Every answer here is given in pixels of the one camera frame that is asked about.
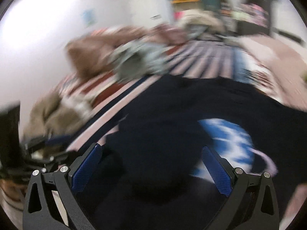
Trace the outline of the beige crumpled garment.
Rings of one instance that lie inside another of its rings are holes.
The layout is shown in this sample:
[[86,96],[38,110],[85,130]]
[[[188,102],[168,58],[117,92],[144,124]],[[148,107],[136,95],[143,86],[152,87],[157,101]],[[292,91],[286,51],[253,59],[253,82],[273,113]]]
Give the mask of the beige crumpled garment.
[[62,136],[77,132],[93,115],[94,97],[60,96],[51,92],[35,103],[23,130],[24,140],[38,136]]

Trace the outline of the striped pink navy blanket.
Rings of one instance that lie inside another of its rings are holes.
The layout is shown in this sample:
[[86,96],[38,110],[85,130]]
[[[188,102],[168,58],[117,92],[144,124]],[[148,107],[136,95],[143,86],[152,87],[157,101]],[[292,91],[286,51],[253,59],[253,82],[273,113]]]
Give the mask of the striped pink navy blanket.
[[[169,74],[186,78],[226,77],[254,85],[269,97],[282,102],[272,72],[245,50],[222,42],[190,41],[166,50]],[[143,75],[125,83],[116,82],[112,72],[82,81],[71,74],[58,85],[60,94],[68,99],[94,96],[91,116],[83,127],[71,133],[67,151],[78,151],[86,143],[102,143],[105,135],[114,132],[115,118],[131,100],[160,78]]]

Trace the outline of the light blue wall poster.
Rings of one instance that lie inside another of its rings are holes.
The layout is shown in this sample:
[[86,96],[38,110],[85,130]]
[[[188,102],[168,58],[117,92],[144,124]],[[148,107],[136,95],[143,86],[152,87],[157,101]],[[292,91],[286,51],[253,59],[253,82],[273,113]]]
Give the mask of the light blue wall poster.
[[82,13],[82,18],[86,26],[95,24],[95,15],[92,9],[84,10]]

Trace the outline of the pile of light clothes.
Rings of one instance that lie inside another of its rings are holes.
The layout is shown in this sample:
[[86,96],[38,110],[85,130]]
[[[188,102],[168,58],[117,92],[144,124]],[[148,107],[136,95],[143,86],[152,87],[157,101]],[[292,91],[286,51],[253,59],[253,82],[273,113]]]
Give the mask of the pile of light clothes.
[[182,16],[176,25],[182,28],[190,39],[196,39],[203,33],[224,34],[226,28],[215,13],[208,10],[189,9],[182,11]]

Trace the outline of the grey-green crumpled garment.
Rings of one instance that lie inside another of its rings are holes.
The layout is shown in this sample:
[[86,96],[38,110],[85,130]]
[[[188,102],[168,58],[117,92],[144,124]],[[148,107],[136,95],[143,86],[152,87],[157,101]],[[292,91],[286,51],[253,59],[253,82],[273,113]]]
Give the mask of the grey-green crumpled garment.
[[142,40],[133,40],[119,46],[110,55],[109,61],[120,83],[145,75],[163,75],[167,72],[165,45]]

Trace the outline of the dark navy garment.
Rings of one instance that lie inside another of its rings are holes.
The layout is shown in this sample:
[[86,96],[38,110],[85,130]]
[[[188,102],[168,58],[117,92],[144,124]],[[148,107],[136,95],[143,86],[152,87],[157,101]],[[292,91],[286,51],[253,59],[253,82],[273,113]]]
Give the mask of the dark navy garment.
[[96,229],[204,229],[226,201],[200,170],[206,146],[245,172],[269,172],[280,213],[306,183],[306,113],[251,85],[166,75],[120,119],[78,194]]

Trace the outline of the pink-brown crumpled duvet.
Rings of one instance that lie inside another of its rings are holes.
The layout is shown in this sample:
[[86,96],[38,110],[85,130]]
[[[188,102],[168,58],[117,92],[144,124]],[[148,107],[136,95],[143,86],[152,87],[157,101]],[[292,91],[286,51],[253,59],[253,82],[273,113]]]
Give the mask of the pink-brown crumpled duvet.
[[138,39],[144,39],[146,43],[177,46],[187,42],[187,34],[182,28],[167,23],[150,29],[133,25],[115,26],[73,39],[65,49],[77,77],[89,80],[112,70],[109,57],[116,48]]

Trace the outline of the pink ribbed quilt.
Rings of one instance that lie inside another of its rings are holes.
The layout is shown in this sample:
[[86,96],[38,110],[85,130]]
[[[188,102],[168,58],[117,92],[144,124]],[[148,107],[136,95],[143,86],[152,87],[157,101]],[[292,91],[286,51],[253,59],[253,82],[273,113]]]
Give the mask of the pink ribbed quilt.
[[241,36],[238,42],[270,70],[281,102],[306,111],[306,48],[261,34]]

